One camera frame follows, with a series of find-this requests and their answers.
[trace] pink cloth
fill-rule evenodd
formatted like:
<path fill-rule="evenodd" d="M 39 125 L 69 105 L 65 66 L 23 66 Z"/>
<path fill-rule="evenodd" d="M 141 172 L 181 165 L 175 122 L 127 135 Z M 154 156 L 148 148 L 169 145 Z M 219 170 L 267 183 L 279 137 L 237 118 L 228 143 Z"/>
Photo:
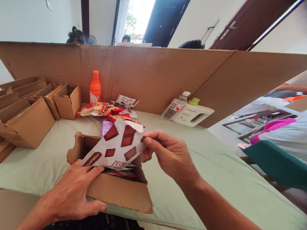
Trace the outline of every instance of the pink cloth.
<path fill-rule="evenodd" d="M 260 134 L 279 129 L 283 126 L 291 124 L 292 122 L 296 122 L 296 119 L 295 118 L 287 118 L 287 119 L 283 119 L 283 120 L 268 121 L 265 124 L 264 131 L 256 134 L 255 136 L 252 136 L 250 138 L 250 143 L 253 145 L 253 144 L 256 144 L 258 141 L 260 141 L 260 139 L 258 137 Z"/>

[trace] dark hair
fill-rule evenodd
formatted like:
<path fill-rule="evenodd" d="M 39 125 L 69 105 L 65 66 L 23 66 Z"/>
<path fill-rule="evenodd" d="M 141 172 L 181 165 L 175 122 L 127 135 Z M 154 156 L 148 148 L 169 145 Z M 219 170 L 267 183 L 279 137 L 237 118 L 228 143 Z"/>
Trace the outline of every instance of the dark hair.
<path fill-rule="evenodd" d="M 128 40 L 128 42 L 130 42 L 130 35 L 124 35 L 123 37 L 122 37 L 122 42 L 125 40 L 125 39 L 127 39 Z"/>
<path fill-rule="evenodd" d="M 181 46 L 178 48 L 182 49 L 203 49 L 201 45 L 201 40 L 190 40 L 185 43 L 183 43 Z"/>
<path fill-rule="evenodd" d="M 85 36 L 81 30 L 78 30 L 75 26 L 73 26 L 72 32 L 68 33 L 69 39 L 66 43 L 74 43 L 77 39 L 79 44 L 85 44 Z"/>

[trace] orange bottle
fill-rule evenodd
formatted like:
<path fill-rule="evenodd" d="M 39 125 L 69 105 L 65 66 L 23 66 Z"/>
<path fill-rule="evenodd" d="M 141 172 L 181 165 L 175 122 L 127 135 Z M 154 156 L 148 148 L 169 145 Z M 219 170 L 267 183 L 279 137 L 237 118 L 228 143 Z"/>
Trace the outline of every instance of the orange bottle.
<path fill-rule="evenodd" d="M 90 103 L 100 102 L 101 84 L 99 79 L 99 71 L 93 71 L 93 79 L 90 84 Z"/>

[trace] hand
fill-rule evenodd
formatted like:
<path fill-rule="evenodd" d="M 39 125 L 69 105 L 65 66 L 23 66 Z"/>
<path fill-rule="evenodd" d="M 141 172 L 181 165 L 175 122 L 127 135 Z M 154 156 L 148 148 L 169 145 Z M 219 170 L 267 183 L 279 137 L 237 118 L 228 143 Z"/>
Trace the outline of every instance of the hand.
<path fill-rule="evenodd" d="M 65 172 L 59 183 L 43 195 L 35 208 L 51 213 L 53 222 L 81 220 L 106 210 L 99 200 L 86 201 L 85 194 L 90 183 L 104 170 L 103 167 L 79 166 L 76 160 Z"/>
<path fill-rule="evenodd" d="M 200 177 L 186 143 L 161 130 L 144 132 L 144 143 L 157 155 L 162 170 L 176 183 L 193 182 Z"/>

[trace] bottle cap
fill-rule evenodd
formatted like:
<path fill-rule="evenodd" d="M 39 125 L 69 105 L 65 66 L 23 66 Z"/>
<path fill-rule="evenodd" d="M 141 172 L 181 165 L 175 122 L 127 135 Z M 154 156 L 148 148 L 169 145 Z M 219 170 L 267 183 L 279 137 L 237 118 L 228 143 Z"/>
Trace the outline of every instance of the bottle cap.
<path fill-rule="evenodd" d="M 188 92 L 188 91 L 184 91 L 184 92 L 182 93 L 183 96 L 189 96 L 190 94 L 191 94 L 191 93 Z"/>
<path fill-rule="evenodd" d="M 189 100 L 187 103 L 188 103 L 189 105 L 196 106 L 196 105 L 198 105 L 199 101 L 200 101 L 200 99 L 198 99 L 198 98 L 196 98 L 196 97 L 193 97 L 193 98 L 192 98 L 191 100 Z"/>

